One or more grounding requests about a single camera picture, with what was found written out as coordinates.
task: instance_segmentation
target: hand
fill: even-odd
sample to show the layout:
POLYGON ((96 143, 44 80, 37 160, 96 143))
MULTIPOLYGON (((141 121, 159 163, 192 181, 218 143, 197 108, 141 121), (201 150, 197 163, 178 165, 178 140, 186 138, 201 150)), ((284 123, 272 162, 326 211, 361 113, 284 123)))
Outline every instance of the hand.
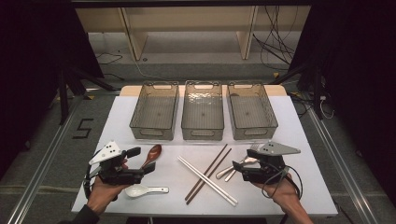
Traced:
POLYGON ((301 205, 296 190, 289 180, 282 179, 279 184, 265 186, 259 183, 252 184, 264 189, 269 197, 282 208, 282 211, 291 217, 294 223, 313 223, 301 205))
MULTIPOLYGON (((122 162, 122 168, 128 169, 125 165, 127 160, 122 162)), ((129 185, 109 185, 103 183, 100 177, 96 177, 92 186, 92 193, 88 199, 87 205, 98 216, 105 212, 107 206, 113 199, 121 193, 123 189, 128 188, 129 185)))
POLYGON ((288 204, 296 203, 299 201, 294 186, 287 179, 282 179, 279 184, 273 185, 264 186, 264 184, 259 183, 252 184, 260 189, 264 189, 265 192, 267 192, 268 196, 272 198, 275 203, 279 204, 282 210, 288 204))

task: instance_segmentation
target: black sleeve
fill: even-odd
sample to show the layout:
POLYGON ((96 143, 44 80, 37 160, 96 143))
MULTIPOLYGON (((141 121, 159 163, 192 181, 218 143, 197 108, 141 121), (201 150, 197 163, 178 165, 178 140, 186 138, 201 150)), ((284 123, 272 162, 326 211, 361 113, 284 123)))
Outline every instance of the black sleeve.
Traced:
POLYGON ((85 204, 78 212, 73 221, 61 221, 58 224, 96 224, 99 221, 97 216, 90 207, 85 204))

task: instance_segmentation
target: ceramic spoon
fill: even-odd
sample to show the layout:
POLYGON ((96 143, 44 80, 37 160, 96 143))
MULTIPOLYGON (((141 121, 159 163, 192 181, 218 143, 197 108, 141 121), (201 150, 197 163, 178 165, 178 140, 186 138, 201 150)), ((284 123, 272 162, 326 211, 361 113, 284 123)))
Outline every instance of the ceramic spoon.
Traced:
POLYGON ((161 145, 155 145, 152 149, 150 149, 148 152, 148 158, 146 159, 145 163, 143 163, 141 168, 145 167, 145 165, 151 163, 152 161, 157 160, 162 150, 163 148, 161 145))
POLYGON ((132 198, 142 196, 144 194, 150 193, 150 192, 160 192, 160 193, 167 193, 169 192, 169 188, 163 187, 156 187, 156 188, 151 188, 151 187, 146 187, 143 185, 135 184, 132 185, 131 187, 128 187, 125 189, 125 193, 132 198))

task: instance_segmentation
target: aluminum rail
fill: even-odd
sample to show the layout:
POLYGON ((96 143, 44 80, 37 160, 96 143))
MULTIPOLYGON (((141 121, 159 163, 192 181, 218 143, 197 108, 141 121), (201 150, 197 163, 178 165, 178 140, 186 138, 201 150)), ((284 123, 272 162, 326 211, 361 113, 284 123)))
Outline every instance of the aluminum rail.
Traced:
MULTIPOLYGON (((309 99, 307 94, 304 95, 305 99, 309 99)), ((350 172, 347 163, 344 161, 340 151, 338 150, 337 145, 332 140, 332 136, 327 130, 323 120, 319 120, 317 115, 312 109, 309 109, 309 116, 317 128, 317 131, 322 139, 332 162, 337 169, 338 174, 340 175, 344 186, 346 187, 347 192, 349 193, 352 202, 355 204, 356 209, 358 210, 359 215, 361 216, 361 220, 363 223, 367 224, 375 224, 378 223, 377 218, 375 217, 375 213, 371 208, 369 202, 364 196, 361 188, 356 182, 353 174, 350 172)))
POLYGON ((58 131, 53 137, 46 154, 44 155, 37 169, 35 170, 35 174, 30 180, 30 183, 26 187, 17 205, 15 205, 11 216, 8 219, 8 224, 19 224, 23 222, 23 219, 25 218, 30 208, 30 205, 33 202, 33 199, 35 198, 35 195, 37 194, 38 189, 43 182, 44 177, 46 176, 47 171, 50 168, 50 165, 52 164, 52 161, 55 158, 61 143, 64 140, 64 136, 70 126, 71 120, 73 119, 78 106, 82 102, 82 99, 83 96, 77 96, 73 100, 73 104, 70 107, 69 116, 64 121, 64 124, 59 126, 58 131))

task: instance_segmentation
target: plastic storage bin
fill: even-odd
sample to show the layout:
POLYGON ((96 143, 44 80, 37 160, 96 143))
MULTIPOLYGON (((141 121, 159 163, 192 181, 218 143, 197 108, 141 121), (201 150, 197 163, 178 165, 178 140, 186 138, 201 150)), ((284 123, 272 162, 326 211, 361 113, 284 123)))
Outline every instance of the plastic storage bin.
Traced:
POLYGON ((145 82, 130 123, 134 138, 173 140, 178 98, 177 82, 145 82))
POLYGON ((181 129, 184 140, 220 141, 224 131, 219 81, 187 81, 181 129))
POLYGON ((231 81, 227 103, 234 140, 271 139, 276 116, 260 81, 231 81))

